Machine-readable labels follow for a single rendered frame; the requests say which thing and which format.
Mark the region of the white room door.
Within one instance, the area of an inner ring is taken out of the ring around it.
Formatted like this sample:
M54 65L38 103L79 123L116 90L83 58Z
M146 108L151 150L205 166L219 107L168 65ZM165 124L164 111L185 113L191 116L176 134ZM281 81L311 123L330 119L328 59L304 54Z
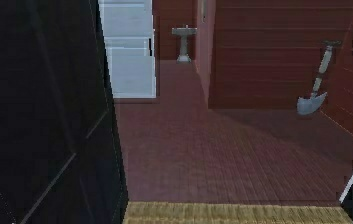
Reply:
M152 0L99 0L99 10L113 96L155 98Z

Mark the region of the grey shovel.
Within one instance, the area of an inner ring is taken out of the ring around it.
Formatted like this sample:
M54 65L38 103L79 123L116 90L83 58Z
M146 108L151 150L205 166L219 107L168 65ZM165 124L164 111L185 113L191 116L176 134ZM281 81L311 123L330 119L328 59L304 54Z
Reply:
M325 44L325 51L317 71L317 76L314 81L311 94L308 98L299 97L297 99L296 110L297 114L301 116L309 115L316 112L321 107L327 96L326 92L318 94L318 91L322 84L323 77L329 67L329 63L331 62L333 49L335 47L341 46L342 41L324 40L323 43Z

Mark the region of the grey pedestal sink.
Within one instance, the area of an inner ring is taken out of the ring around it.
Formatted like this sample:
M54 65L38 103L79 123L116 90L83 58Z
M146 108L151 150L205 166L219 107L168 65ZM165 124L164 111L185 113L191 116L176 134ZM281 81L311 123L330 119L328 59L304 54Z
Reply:
M188 37L197 33L196 28L191 28L188 25L179 28L173 28L172 34L180 37L180 53L177 58L178 63L190 63L191 58L188 55Z

